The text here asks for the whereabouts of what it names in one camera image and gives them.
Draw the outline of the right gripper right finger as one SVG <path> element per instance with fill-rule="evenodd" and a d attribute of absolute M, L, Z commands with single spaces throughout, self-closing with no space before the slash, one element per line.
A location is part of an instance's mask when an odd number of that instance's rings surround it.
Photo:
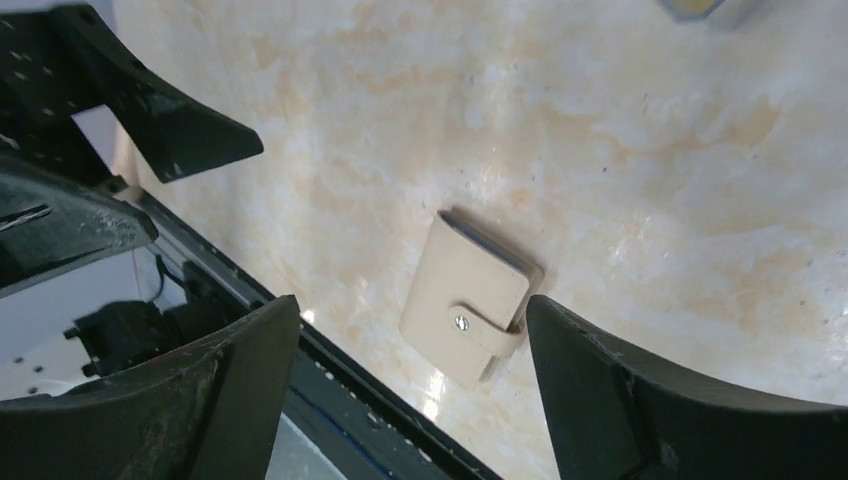
<path fill-rule="evenodd" d="M 843 479 L 847 410 L 734 385 L 612 335 L 552 299 L 529 344 L 563 479 Z"/>

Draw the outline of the clear plastic card box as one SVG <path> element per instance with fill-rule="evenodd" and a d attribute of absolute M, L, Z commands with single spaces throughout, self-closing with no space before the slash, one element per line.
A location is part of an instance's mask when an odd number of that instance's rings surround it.
<path fill-rule="evenodd" d="M 704 22 L 714 29 L 733 30 L 748 20 L 763 1 L 658 0 L 658 3 L 677 22 Z"/>

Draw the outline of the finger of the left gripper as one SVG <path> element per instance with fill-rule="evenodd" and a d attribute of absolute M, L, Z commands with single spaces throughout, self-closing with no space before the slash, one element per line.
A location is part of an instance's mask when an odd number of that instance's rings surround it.
<path fill-rule="evenodd" d="M 163 183 L 263 152 L 136 58 L 88 4 L 1 15 L 1 149 L 82 185 L 109 173 L 75 115 L 106 106 Z"/>
<path fill-rule="evenodd" d="M 19 292 L 159 236 L 119 199 L 119 177 L 86 187 L 17 155 L 1 157 L 1 290 Z"/>

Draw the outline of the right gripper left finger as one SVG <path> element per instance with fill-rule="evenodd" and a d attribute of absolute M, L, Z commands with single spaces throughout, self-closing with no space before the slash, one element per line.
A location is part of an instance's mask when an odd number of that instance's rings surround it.
<path fill-rule="evenodd" d="M 1 404 L 5 479 L 262 479 L 300 335 L 277 298 L 142 365 Z"/>

